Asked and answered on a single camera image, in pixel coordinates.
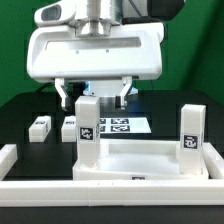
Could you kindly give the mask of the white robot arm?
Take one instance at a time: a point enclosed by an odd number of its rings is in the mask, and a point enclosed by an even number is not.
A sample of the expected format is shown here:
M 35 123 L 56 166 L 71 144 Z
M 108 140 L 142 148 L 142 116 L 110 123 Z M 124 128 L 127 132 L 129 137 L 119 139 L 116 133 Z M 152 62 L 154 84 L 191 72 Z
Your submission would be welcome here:
M 64 109 L 68 83 L 121 82 L 115 106 L 126 106 L 134 80 L 155 80 L 162 73 L 165 23 L 186 0 L 59 0 L 38 9 L 30 37 L 27 72 L 55 85 Z

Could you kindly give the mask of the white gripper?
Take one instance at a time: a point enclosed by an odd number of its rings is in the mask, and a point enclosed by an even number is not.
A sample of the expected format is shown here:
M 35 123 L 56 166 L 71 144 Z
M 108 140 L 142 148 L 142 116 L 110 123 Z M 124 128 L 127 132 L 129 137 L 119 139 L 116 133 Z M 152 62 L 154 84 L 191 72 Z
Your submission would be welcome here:
M 161 23 L 114 26 L 108 37 L 75 36 L 69 26 L 42 27 L 31 36 L 27 72 L 38 82 L 51 82 L 61 97 L 61 107 L 70 106 L 67 81 L 115 80 L 123 89 L 115 96 L 115 108 L 124 110 L 132 78 L 150 80 L 162 73 Z

